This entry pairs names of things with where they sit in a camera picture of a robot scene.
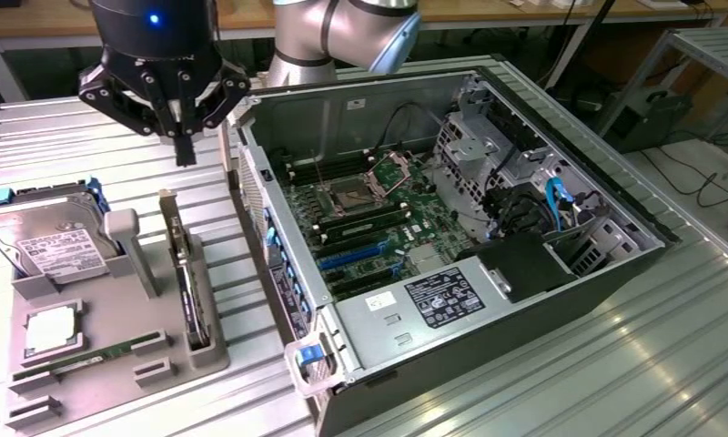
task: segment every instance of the warning label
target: warning label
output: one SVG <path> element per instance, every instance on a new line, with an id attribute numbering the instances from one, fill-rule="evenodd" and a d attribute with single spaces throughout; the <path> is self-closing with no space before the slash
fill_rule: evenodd
<path id="1" fill-rule="evenodd" d="M 486 308 L 458 268 L 417 280 L 405 286 L 425 316 L 426 324 L 439 328 Z"/>
<path id="2" fill-rule="evenodd" d="M 35 266 L 51 278 L 100 268 L 106 265 L 86 229 L 47 235 L 19 242 Z"/>

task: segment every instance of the blue pcie slot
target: blue pcie slot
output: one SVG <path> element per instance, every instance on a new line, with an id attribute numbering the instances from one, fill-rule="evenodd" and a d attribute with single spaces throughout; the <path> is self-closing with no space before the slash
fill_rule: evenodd
<path id="1" fill-rule="evenodd" d="M 385 253 L 387 246 L 389 246 L 389 242 L 382 241 L 374 246 L 370 246 L 360 250 L 355 250 L 354 252 L 346 253 L 344 255 L 339 255 L 320 261 L 318 263 L 318 267 L 322 270 L 330 270 L 340 266 L 344 266 L 346 264 L 350 264 L 352 262 L 360 261 L 363 259 L 377 257 L 378 255 L 382 255 Z"/>

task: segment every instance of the metal workbench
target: metal workbench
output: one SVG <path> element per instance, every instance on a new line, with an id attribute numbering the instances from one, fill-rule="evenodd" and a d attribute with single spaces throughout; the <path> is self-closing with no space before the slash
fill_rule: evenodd
<path id="1" fill-rule="evenodd" d="M 677 203 L 641 181 L 635 168 L 510 64 L 486 57 L 467 62 L 490 67 L 674 229 L 682 244 L 589 316 L 347 435 L 728 434 L 728 245 L 686 221 Z M 462 64 L 433 61 L 406 69 Z M 140 435 L 314 434 L 226 198 L 216 138 L 198 150 L 199 165 L 176 168 L 171 147 L 131 135 L 75 99 L 3 106 L 0 186 L 24 188 L 96 175 L 114 207 L 139 210 L 143 241 L 162 238 L 156 190 L 179 190 L 184 222 L 206 240 L 232 355 L 232 366 L 220 374 L 50 435 L 136 435 L 138 430 Z M 0 409 L 8 274 L 0 256 Z M 0 425 L 3 433 L 10 435 Z"/>
<path id="2" fill-rule="evenodd" d="M 607 131 L 613 127 L 614 122 L 627 105 L 629 98 L 633 93 L 641 89 L 670 48 L 678 49 L 689 59 L 699 62 L 715 73 L 728 79 L 728 27 L 669 29 L 655 43 L 645 61 L 642 61 L 642 65 L 629 80 L 629 83 L 621 92 L 621 96 L 615 102 L 605 108 L 605 112 L 601 116 L 599 128 L 597 129 L 599 135 L 605 136 L 605 134 L 607 134 Z M 677 74 L 667 75 L 662 80 L 662 86 L 665 88 L 671 87 L 671 84 L 682 71 L 679 68 L 675 68 L 675 70 L 678 70 L 675 72 Z"/>

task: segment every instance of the wooden desk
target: wooden desk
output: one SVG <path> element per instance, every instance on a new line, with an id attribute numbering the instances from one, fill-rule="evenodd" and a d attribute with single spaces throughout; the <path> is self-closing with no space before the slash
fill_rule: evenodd
<path id="1" fill-rule="evenodd" d="M 550 85 L 563 73 L 602 1 L 597 0 L 594 6 L 578 7 L 573 11 L 569 23 L 581 26 L 550 78 Z M 713 25 L 719 25 L 728 14 L 728 0 L 709 1 L 715 11 Z M 8 102 L 22 101 L 26 97 L 3 58 L 6 51 L 102 44 L 91 12 L 74 7 L 70 0 L 24 2 L 23 7 L 0 9 L 0 94 Z M 522 7 L 515 7 L 506 0 L 421 0 L 419 9 L 425 30 L 561 25 L 567 14 L 566 9 L 553 5 L 535 6 L 527 2 Z M 693 19 L 693 8 L 655 11 L 637 0 L 618 0 L 605 22 Z M 275 36 L 272 0 L 220 0 L 219 22 L 223 39 Z"/>

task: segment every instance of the green circuit board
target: green circuit board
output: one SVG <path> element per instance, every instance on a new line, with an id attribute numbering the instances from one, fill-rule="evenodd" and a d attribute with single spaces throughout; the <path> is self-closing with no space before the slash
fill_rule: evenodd
<path id="1" fill-rule="evenodd" d="M 356 241 L 356 239 L 366 239 L 370 244 L 363 245 L 364 248 L 371 248 L 378 243 L 383 247 L 382 253 L 377 256 L 348 262 L 331 269 L 322 269 L 331 292 L 339 299 L 356 296 L 382 287 L 386 283 L 409 279 L 421 274 L 422 270 L 413 262 L 415 256 L 410 256 L 413 249 L 422 248 L 422 252 L 426 253 L 425 249 L 427 249 L 427 245 L 431 245 L 434 252 L 433 250 L 429 252 L 437 254 L 437 257 L 431 259 L 431 266 L 438 266 L 439 263 L 442 263 L 441 265 L 451 264 L 459 252 L 475 245 L 475 241 L 467 236 L 462 225 L 453 219 L 453 211 L 446 207 L 438 193 L 431 188 L 431 180 L 425 176 L 422 169 L 423 162 L 418 158 L 407 159 L 399 156 L 401 165 L 387 156 L 389 153 L 386 152 L 378 157 L 383 161 L 374 169 L 374 176 L 383 191 L 394 188 L 385 198 L 374 195 L 366 174 L 331 180 L 324 179 L 323 183 L 299 187 L 284 187 L 291 209 L 319 267 L 322 261 L 330 256 L 319 256 L 319 253 L 327 255 L 324 248 L 328 247 L 328 244 L 322 242 L 319 232 L 314 229 L 315 225 L 332 223 L 336 219 L 362 212 L 379 211 L 389 205 L 407 204 L 406 209 L 383 215 L 379 220 L 370 220 L 370 228 L 351 229 L 355 233 L 364 235 L 354 239 L 344 238 L 342 243 L 332 245 L 335 247 L 346 242 Z M 403 170 L 406 162 L 411 176 L 398 185 L 406 176 Z M 355 247 L 342 251 L 332 257 L 346 256 L 358 250 L 362 248 Z M 356 286 L 354 279 L 364 278 L 378 272 L 383 272 L 383 280 L 360 287 Z"/>

